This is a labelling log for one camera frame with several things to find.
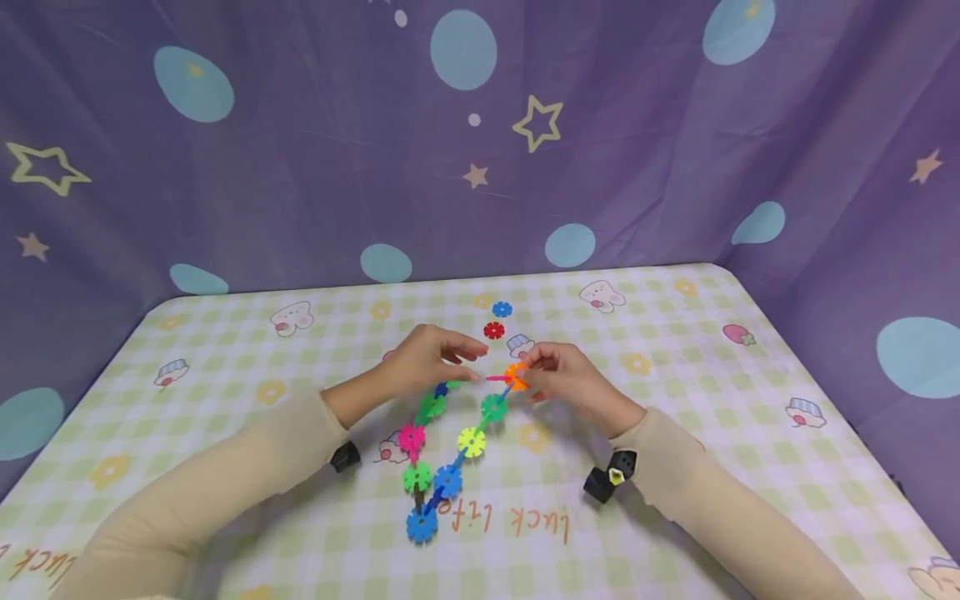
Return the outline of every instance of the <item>yellow flower print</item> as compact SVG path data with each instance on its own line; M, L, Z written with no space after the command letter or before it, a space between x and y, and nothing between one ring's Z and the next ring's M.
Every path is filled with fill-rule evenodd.
M274 403L287 393L287 385L279 379L268 379L256 388L256 401L260 404L273 406Z
M246 589L238 600L270 600L270 588L266 586L257 586L256 588Z
M173 331L184 323L186 323L186 315L171 315L170 317L167 317L163 321L156 324L156 328L162 329L163 331Z
M491 302L493 302L493 298L488 294L479 294L473 297L473 305L477 308L490 308Z
M542 454L550 444L550 432L539 423L523 423L519 431L520 445L534 454Z
M673 284L673 289L677 290L688 298L697 295L697 286L689 279L677 279L677 281Z
M385 300L374 302L370 309L370 316L377 320L386 319L390 316L390 303Z
M94 490L103 490L118 481L127 474L127 467L130 465L130 457L126 454L117 456L107 456L99 465L87 476Z
M638 375L649 375L650 370L653 369L654 366L649 358L639 352L625 354L621 360L623 361L624 369L629 372L635 372Z

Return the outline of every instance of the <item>pink snowflake block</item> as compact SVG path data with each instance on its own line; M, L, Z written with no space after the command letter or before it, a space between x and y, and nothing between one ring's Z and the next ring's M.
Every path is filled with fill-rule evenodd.
M400 433L396 440L400 449L407 454L419 454L425 441L426 434L423 433L423 427L416 427L409 423L400 427Z

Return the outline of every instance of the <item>purple backdrop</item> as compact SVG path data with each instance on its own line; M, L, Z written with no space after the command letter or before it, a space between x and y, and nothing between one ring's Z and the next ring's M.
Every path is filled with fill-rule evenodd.
M958 22L949 0L6 0L0 496L56 398L184 292L708 261L956 556Z

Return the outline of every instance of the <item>orange snowflake block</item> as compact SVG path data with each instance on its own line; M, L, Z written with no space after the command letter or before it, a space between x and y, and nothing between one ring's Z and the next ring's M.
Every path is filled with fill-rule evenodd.
M510 381L507 382L507 385L510 385L512 381L514 383L514 390L522 392L529 388L525 381L522 381L519 377L516 376L517 370L526 369L526 365L523 363L514 363L510 367L507 367L507 370L503 372L506 376L510 377Z

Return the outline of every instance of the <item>finger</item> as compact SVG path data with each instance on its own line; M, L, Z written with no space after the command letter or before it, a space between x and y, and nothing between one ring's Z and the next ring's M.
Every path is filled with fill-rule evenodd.
M484 356L490 349L489 346L480 340L475 340L468 335L460 333L459 331L451 331L450 329L444 329L442 327L437 327L437 329L440 331L441 335L441 348L462 350L476 356Z
M456 352L457 356L459 356L460 358L463 358L464 360L474 361L478 358L478 356L473 352L468 352L466 350L454 350L454 351Z
M460 360L460 357L457 356L456 352L452 350L441 350L440 356L443 360L453 363L454 365L459 365L463 361Z
M523 359L523 362L527 367L532 367L543 359L553 359L559 362L560 344L553 342L539 342L534 344L527 353L527 357Z
M444 365L442 381L480 381L480 375L469 367Z
M556 371L560 365L556 360L552 358L541 358L533 365L530 365L530 369L537 369L539 371Z
M520 369L516 371L516 377L518 379L539 391L545 391L550 386L550 382L554 376L556 376L554 372L541 371L539 369Z

